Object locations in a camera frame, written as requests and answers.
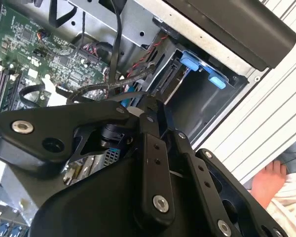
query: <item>black bracket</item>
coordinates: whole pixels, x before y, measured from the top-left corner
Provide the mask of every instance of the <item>black bracket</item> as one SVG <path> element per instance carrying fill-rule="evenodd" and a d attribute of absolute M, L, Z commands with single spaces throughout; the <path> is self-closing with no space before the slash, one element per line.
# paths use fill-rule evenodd
<path fill-rule="evenodd" d="M 125 124 L 129 117 L 114 101 L 4 112 L 0 114 L 0 159 L 35 175 L 53 176 L 74 152 L 77 128 Z M 30 123 L 33 131 L 22 134 L 12 130 L 16 121 Z"/>
<path fill-rule="evenodd" d="M 140 115 L 141 144 L 135 154 L 137 166 L 136 207 L 137 223 L 148 233 L 169 227 L 175 218 L 167 147 L 159 138 L 155 113 Z"/>

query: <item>metal bolt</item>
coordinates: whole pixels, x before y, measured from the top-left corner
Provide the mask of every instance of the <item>metal bolt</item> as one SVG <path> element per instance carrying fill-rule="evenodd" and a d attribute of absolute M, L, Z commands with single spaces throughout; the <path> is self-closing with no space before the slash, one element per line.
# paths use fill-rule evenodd
<path fill-rule="evenodd" d="M 163 196 L 160 196 L 160 195 L 154 196 L 152 202 L 154 207 L 158 211 L 162 213 L 166 213 L 169 211 L 169 203 Z"/>
<path fill-rule="evenodd" d="M 274 228 L 274 231 L 278 237 L 283 237 L 282 233 L 278 229 Z"/>
<path fill-rule="evenodd" d="M 121 114 L 125 113 L 124 110 L 123 110 L 122 108 L 120 108 L 120 107 L 117 107 L 116 110 L 117 110 L 118 112 L 120 112 Z"/>
<path fill-rule="evenodd" d="M 209 152 L 205 152 L 205 155 L 206 155 L 207 158 L 209 158 L 209 159 L 213 158 L 212 154 L 210 154 Z"/>
<path fill-rule="evenodd" d="M 148 119 L 150 122 L 154 122 L 153 118 L 150 117 L 150 116 L 147 116 L 147 119 Z"/>
<path fill-rule="evenodd" d="M 133 142 L 134 138 L 130 137 L 127 139 L 126 144 L 129 145 Z"/>
<path fill-rule="evenodd" d="M 231 229 L 225 221 L 219 220 L 217 225 L 224 236 L 227 236 L 227 237 L 231 236 Z"/>
<path fill-rule="evenodd" d="M 179 132 L 179 137 L 181 137 L 182 139 L 185 139 L 186 138 L 186 136 L 182 132 Z"/>
<path fill-rule="evenodd" d="M 261 80 L 261 77 L 259 77 L 259 76 L 257 76 L 257 77 L 254 78 L 254 81 L 255 82 L 259 82 L 260 80 Z"/>
<path fill-rule="evenodd" d="M 26 121 L 15 121 L 12 124 L 13 131 L 21 134 L 29 134 L 34 131 L 34 127 L 31 123 Z"/>

